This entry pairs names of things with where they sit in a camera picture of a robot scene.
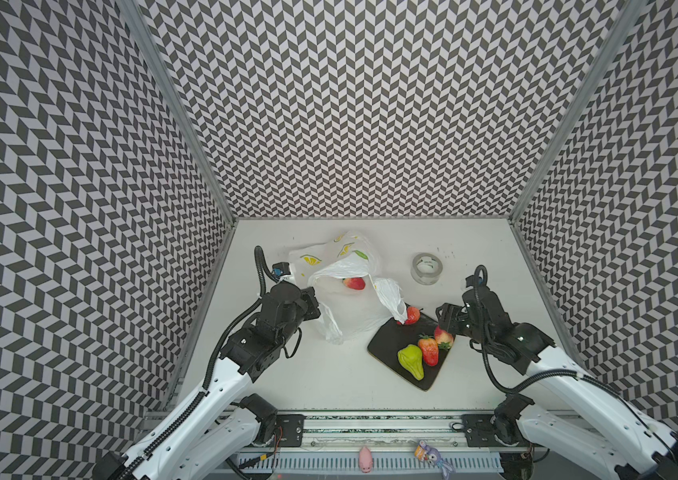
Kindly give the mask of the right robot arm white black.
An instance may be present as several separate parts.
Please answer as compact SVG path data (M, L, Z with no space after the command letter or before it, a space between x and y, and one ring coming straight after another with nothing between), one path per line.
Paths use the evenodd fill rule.
M504 393L490 421L500 444L547 447L600 479L678 479L678 430L590 375L538 327L512 321L487 285L462 299L437 308L438 325L477 345Z

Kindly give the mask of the orange fake peach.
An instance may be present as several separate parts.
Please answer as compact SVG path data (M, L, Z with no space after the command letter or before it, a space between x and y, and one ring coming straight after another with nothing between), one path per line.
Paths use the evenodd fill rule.
M414 325L418 323L421 319L421 310L415 306L408 306L406 308L406 318L404 321L401 321L402 325Z

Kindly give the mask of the red fake strawberry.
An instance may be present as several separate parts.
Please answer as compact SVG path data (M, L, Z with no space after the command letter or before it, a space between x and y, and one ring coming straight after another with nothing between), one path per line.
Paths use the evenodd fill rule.
M440 347L434 337L421 336L418 346L422 352L423 360L426 365L435 367L439 364Z
M438 348L443 351L449 351L455 342L455 337L441 327L437 327L435 329L433 337L438 345Z

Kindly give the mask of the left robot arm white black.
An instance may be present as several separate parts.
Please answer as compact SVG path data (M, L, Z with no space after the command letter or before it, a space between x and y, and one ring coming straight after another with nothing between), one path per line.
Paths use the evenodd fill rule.
M241 449L268 443L278 410L249 390L319 316L314 288L275 284L224 330L191 395L125 453L105 454L93 478L204 479Z

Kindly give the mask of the white lemon-print plastic bag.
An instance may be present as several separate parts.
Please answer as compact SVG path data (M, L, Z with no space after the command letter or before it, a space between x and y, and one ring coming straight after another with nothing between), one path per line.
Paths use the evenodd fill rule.
M390 318L406 318L406 304L399 283L384 273L382 259L371 241L349 230L321 244L295 249L288 254L291 275L301 288L313 287L321 316L317 329L325 340L341 344L382 326ZM348 277L362 277L366 288L351 290Z

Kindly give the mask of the green fake fruit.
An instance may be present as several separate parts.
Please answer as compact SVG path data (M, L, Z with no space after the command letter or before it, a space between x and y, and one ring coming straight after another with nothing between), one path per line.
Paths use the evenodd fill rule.
M397 352L399 365L406 370L416 381L425 377L423 356L419 346L409 344Z

